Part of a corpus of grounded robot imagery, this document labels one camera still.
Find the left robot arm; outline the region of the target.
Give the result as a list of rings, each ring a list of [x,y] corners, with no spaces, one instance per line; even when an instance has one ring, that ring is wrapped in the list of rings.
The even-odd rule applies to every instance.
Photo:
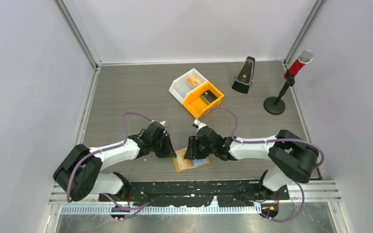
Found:
[[[139,134],[98,148],[84,144],[73,147],[53,174],[53,180],[68,193],[67,201],[81,201],[90,194],[106,194],[118,201],[128,199],[130,183],[118,172],[106,168],[154,153],[158,158],[176,157],[163,122],[152,121]]]

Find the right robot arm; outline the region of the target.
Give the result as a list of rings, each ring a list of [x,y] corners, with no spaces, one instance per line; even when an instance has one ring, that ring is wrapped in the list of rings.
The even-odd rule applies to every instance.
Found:
[[[215,155],[223,161],[243,159],[270,160],[275,167],[264,171],[255,192],[263,199],[271,199],[277,191],[290,182],[308,183],[317,165],[319,150],[288,130],[267,138],[246,139],[235,136],[222,137],[204,125],[189,138],[183,158],[205,159]]]

